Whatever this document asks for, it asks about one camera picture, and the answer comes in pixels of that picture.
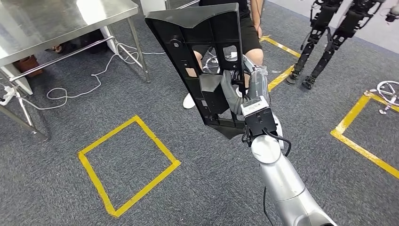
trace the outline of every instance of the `knee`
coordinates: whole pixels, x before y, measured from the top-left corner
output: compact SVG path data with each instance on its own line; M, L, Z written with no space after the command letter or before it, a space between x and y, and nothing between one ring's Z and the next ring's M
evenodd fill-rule
M201 62L201 59L202 59L201 53L194 51L194 55L195 55L195 58L197 59L197 61Z
M263 64L263 51L260 48L252 49L248 51L245 56L247 56L254 64L262 65Z

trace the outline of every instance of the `yellow tape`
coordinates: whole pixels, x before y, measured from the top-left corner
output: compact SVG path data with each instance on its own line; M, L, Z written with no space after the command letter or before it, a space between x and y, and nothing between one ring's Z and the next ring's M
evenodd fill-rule
M165 147L165 145L155 136L155 134L147 127L147 125L137 116L137 124L144 130L144 132L157 144L158 148L166 155L166 157L174 163L176 159L172 153Z
M259 41L260 41L260 42L262 42L262 41L267 41L267 42L269 42L269 43L271 43L271 44L273 44L273 45L279 47L280 49L283 49L283 50L287 51L288 53L290 53L290 54L292 54L292 55L294 55L294 56L296 56L296 57L298 57L298 58L301 56L300 53L297 53L297 52L295 52L294 50L292 50L292 49L290 49L290 48L288 48L288 47L286 47L286 46L284 46L284 45L281 45L280 43L276 42L275 40L269 38L269 36L270 36L270 35L263 36L263 37L260 38Z
M349 140L347 137L342 135L339 131L333 130L331 131L331 135L333 135L338 140L342 141L344 144L358 152L359 154L363 155L364 157L368 158L370 161L374 162L376 165L387 171L388 173L392 174L394 177L399 179L399 170L393 168L391 165L387 164L383 160L379 159L377 156L371 154L366 149L362 148L355 142Z
M353 108L349 111L349 113L342 119L342 121L335 128L337 132L343 134L348 126L353 122L353 120L359 115L360 111L366 106L367 102L370 100L370 97L362 96L353 106Z
M94 187L96 187L98 194L100 195L101 199L103 200L105 209L107 210L107 212L109 214L116 217L115 209L111 204L110 198L108 197L107 193L105 192L100 179L98 179L96 173L94 172L93 168L91 167L90 163L88 162L88 160L87 160L86 156L83 154L83 152L78 153L78 158L82 162L82 165L86 169L89 178L93 182Z
M153 179L149 184L147 184L143 189L141 189L136 195L133 196L129 201L123 204L119 209L115 210L113 205L111 204L111 200L108 197L107 193L104 190L103 185L101 184L100 179L98 179L96 173L91 167L89 161L87 160L85 154L87 154L90 150L100 145L102 142L112 137L126 126L132 124L133 122L137 122L137 124L144 130L144 132L155 142L158 148L167 156L167 158L172 162L172 164L166 168L161 174L159 174L155 179ZM107 212L113 217L119 217L124 212L126 212L130 207L132 207L137 201L139 201L145 194L147 194L151 189L153 189L159 182L161 182L165 177L167 177L174 169L176 169L180 165L180 161L177 160L173 154L166 148L166 146L155 136L155 134L147 127L147 125L140 119L137 115L118 126L111 132L107 133L105 136L101 137L94 143L90 144L80 152L78 152L78 158L82 162L83 167L86 169L89 178L93 182L94 187L96 187L98 194L103 200L105 209Z
M291 73L292 69L294 68L294 65L289 67L287 70L285 70L281 75L279 75L277 78L275 78L273 81L271 81L268 85L269 92L276 87L278 84L280 84L286 77Z
M92 150L93 148L99 146L102 142L104 142L105 140L107 140L108 138L112 137L113 135L115 135L116 133L118 133L119 131L121 131L122 129L124 129L126 126L132 124L134 121L136 121L137 119L137 115L134 116L133 118L127 120L126 122L124 122L122 125L116 127L114 130L112 130L111 132L107 133L106 135L104 135L102 138L96 140L94 143L90 144L89 146L87 146L85 149L81 150L80 152L82 152L83 154L87 154L90 150Z
M174 169L180 165L179 161L175 161L166 170L159 174L154 180L147 184L141 191L139 191L133 198L123 204L118 210L116 210L115 215L119 217L124 212L126 212L130 207L132 207L137 201L139 201L145 194L147 194L151 189L153 189L159 182L161 182L165 177L167 177Z

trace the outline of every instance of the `white cable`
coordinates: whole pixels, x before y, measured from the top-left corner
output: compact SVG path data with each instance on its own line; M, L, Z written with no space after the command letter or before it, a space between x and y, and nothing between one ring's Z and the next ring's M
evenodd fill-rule
M123 45L123 46L125 46L125 47L127 47L127 48L132 48L132 49L136 49L136 50L137 50L137 48L128 46L128 45L123 44L123 43L118 43L118 44L116 45L116 49L118 49L118 47L121 46L121 45ZM133 51L128 51L128 52L129 52L131 55L137 54L137 58L135 58L135 60L138 60L138 52L133 52ZM101 81L100 81L100 79L98 78L98 76L99 76L100 74L105 73L105 72L108 70L108 67L109 67L109 65L110 65L110 63L111 63L111 61L112 61L112 59L114 58L114 56L118 56L121 60L123 60L123 61L124 61L125 63L127 63L127 64L131 64L131 65L132 65L132 64L135 64L135 63L136 63L136 62L128 62L127 59L129 58L129 56L126 57L126 58L123 58L119 53L120 53L120 51L118 51L118 54L114 54L114 55L110 58L110 60L108 61L107 66L105 67L105 70L104 70L104 71L102 71L102 72L100 72L100 73L97 73L97 74L91 74L91 76L93 76L93 77L95 77L95 78L97 79L98 85L97 85L96 87L92 88L90 91L87 91L87 92L84 92L84 93L80 93L80 94L78 94L78 95L76 95L76 96L68 96L68 91L67 91L66 89L64 89L64 88L59 88L59 87L57 87L57 88L51 89L51 90L47 93L47 95L46 95L47 98L50 99L50 100L59 100L59 99L63 99L63 98L64 98L65 101L64 101L64 103L61 104L61 105L54 106L54 107L41 108L41 107L36 106L35 104L33 104L32 102L30 102L29 100L27 100L27 99L25 99L25 98L23 98L23 97L20 97L20 98L21 98L23 101L25 101L25 102L27 102L28 104L30 104L31 106L33 106L34 108L38 109L38 110L50 110L50 109L56 109L56 108L62 107L62 106L64 106L64 105L68 102L68 99L69 99L69 98L77 98L77 97L80 97L80 96L89 94L89 93L93 92L94 90L96 90L98 87L100 87L100 86L101 86ZM147 54L147 55L149 55L149 54L162 55L162 54L165 54L165 53L143 53L143 54ZM50 97L50 93L53 92L54 90L62 90L62 91L65 92L65 95L62 96L62 97Z

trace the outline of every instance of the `silver robotic arm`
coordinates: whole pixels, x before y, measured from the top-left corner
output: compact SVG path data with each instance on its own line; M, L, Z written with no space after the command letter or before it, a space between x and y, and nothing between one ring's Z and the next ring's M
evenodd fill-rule
M284 148L281 124L266 101L269 96L266 68L256 66L245 56L243 63L245 71L251 73L248 94L238 97L232 88L229 71L223 73L221 85L230 109L245 118L252 154L259 162L263 182L283 225L336 226L281 152Z

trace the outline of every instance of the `gray carpet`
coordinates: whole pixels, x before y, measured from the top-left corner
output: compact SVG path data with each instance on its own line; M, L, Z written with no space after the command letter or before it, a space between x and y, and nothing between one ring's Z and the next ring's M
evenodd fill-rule
M184 2L172 1L172 6ZM267 3L263 32L299 51L308 21ZM141 16L135 17L145 52L162 49ZM119 41L133 45L128 25L116 23ZM303 74L322 54L315 49ZM262 43L265 64L283 71L296 59ZM55 54L38 55L41 62ZM39 106L54 87L76 95L96 85L92 73L104 69L111 53L83 52L32 79ZM382 80L397 80L399 57L355 39L336 53L311 91L281 83L271 93L273 111L293 142L290 160L321 207L339 225L396 225L399 180L357 154L329 133L366 89ZM239 137L225 139L205 127L196 109L184 110L187 91L166 56L146 56L152 83L135 65L120 60L100 76L96 91L69 100L62 108L36 111L28 107L38 128L50 140L38 143L0 114L0 225L270 225L262 210L263 185L257 163ZM345 135L399 168L398 114L381 116L369 103ZM20 113L14 100L7 108ZM77 152L115 127L139 115L182 164L120 218L111 217L77 158ZM136 124L122 130L87 154L115 208L118 208L169 162ZM279 225L267 197L267 210Z

